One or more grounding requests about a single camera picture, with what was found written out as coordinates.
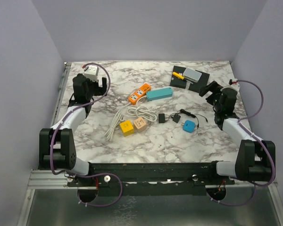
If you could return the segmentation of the blue flat charger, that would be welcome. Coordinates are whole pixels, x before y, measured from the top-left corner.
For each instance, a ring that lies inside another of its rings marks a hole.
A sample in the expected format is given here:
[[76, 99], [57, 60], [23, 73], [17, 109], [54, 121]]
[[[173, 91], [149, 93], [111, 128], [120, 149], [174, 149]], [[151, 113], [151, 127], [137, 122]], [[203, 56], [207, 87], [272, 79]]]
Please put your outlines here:
[[188, 133], [193, 133], [196, 128], [195, 122], [191, 120], [186, 120], [185, 122], [182, 122], [181, 125], [183, 127], [183, 131]]

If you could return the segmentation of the black power adapter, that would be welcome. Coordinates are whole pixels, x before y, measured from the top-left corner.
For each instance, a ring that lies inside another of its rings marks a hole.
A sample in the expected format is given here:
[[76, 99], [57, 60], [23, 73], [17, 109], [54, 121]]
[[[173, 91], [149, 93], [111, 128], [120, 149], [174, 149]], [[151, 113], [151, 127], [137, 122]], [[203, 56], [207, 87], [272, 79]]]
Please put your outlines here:
[[159, 123], [165, 123], [166, 122], [166, 117], [164, 113], [159, 113], [158, 114], [158, 122]]

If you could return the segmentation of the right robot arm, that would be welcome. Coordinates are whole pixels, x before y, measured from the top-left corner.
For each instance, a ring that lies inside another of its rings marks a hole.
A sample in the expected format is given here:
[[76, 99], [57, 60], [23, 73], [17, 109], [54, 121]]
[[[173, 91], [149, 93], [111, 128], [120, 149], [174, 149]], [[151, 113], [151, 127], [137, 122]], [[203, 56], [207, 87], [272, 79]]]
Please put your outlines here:
[[222, 87], [213, 81], [200, 89], [201, 97], [211, 93], [206, 101], [213, 106], [215, 124], [239, 148], [235, 161], [217, 161], [216, 168], [207, 172], [207, 178], [212, 184], [231, 177], [257, 186], [268, 186], [275, 179], [275, 144], [256, 136], [234, 112], [239, 83], [239, 80], [230, 80], [228, 86]]

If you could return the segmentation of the teal power strip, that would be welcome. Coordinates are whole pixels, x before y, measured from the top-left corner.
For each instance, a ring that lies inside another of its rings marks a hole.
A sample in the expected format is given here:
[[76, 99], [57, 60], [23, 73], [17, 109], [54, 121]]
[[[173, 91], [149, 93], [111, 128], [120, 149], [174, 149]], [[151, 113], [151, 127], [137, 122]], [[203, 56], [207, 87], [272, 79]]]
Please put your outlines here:
[[154, 101], [163, 98], [168, 98], [173, 95], [171, 88], [156, 89], [146, 92], [147, 101]]

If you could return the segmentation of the aluminium frame rail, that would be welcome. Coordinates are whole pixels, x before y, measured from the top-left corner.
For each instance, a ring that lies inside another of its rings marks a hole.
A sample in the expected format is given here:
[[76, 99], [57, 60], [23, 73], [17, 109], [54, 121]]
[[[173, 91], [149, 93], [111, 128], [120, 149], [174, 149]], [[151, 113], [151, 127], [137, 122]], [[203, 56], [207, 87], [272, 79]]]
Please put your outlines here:
[[54, 175], [50, 170], [32, 170], [28, 181], [28, 189], [83, 189], [96, 190], [96, 185], [83, 186], [80, 178], [69, 177], [68, 174]]

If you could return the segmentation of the beige cube socket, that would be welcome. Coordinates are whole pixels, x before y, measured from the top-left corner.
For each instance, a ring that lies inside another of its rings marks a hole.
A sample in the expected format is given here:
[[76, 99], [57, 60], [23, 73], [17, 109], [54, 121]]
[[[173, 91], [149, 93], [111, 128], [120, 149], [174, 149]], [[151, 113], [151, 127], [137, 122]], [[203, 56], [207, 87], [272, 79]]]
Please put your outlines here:
[[133, 124], [134, 124], [134, 127], [136, 128], [137, 132], [139, 132], [139, 133], [143, 132], [147, 127], [147, 123], [142, 117], [135, 119], [133, 121]]

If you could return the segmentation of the yellow cube socket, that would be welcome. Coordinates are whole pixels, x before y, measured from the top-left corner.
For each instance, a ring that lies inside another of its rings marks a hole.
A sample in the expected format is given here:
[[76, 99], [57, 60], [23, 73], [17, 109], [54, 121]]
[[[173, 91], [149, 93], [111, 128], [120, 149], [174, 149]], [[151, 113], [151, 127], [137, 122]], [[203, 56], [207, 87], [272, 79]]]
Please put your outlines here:
[[132, 125], [130, 120], [121, 122], [119, 124], [119, 126], [120, 126], [120, 129], [121, 129], [124, 137], [129, 136], [129, 135], [134, 133], [134, 127], [133, 127], [133, 125]]

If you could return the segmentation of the grey rectangular box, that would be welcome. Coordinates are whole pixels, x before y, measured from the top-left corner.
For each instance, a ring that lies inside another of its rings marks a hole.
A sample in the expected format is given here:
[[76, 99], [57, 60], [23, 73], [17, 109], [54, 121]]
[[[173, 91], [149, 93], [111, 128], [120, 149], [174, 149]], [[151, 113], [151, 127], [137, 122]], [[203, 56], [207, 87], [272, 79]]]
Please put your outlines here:
[[202, 73], [190, 68], [186, 68], [183, 72], [183, 76], [189, 78], [194, 82], [198, 82], [202, 76]]

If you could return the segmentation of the yellow handled screwdriver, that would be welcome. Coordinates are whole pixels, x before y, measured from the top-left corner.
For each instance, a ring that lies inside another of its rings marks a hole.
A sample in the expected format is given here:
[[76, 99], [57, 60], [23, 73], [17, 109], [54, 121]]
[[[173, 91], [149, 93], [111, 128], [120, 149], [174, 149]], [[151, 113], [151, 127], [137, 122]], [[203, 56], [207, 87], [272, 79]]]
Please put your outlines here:
[[183, 81], [188, 81], [189, 83], [194, 83], [194, 81], [190, 80], [189, 78], [187, 77], [184, 77], [183, 75], [179, 74], [179, 73], [176, 73], [176, 72], [172, 72], [172, 75], [177, 77], [178, 79], [181, 79]]

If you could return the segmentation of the orange power strip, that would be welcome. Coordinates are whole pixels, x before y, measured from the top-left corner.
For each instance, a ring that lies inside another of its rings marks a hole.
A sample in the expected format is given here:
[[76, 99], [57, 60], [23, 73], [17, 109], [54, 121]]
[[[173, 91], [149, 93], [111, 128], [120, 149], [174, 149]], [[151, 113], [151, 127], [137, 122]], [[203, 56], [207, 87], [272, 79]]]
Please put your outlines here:
[[146, 95], [146, 92], [151, 91], [151, 86], [147, 83], [144, 83], [139, 87], [133, 94], [128, 98], [128, 101], [132, 105], [136, 105], [137, 101]]

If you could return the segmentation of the black mat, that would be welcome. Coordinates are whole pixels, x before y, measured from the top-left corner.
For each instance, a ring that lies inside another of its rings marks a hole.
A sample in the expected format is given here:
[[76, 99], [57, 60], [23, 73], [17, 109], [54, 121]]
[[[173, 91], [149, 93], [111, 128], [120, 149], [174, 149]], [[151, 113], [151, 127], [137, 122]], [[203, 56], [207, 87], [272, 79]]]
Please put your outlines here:
[[186, 67], [174, 66], [170, 86], [186, 89], [189, 84], [189, 91], [199, 93], [200, 89], [208, 84], [209, 77], [209, 73]]

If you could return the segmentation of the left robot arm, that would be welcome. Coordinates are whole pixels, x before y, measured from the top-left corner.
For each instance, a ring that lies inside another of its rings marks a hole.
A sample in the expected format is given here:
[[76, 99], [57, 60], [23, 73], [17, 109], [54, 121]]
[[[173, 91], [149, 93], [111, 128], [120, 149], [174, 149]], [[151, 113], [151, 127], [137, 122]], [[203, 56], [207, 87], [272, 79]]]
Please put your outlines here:
[[95, 175], [91, 164], [76, 155], [74, 132], [87, 118], [94, 96], [103, 98], [107, 95], [109, 83], [102, 78], [94, 81], [79, 73], [73, 78], [73, 94], [69, 99], [66, 114], [51, 128], [39, 133], [39, 167], [42, 169], [67, 170], [78, 175], [78, 180], [85, 186], [94, 182]]

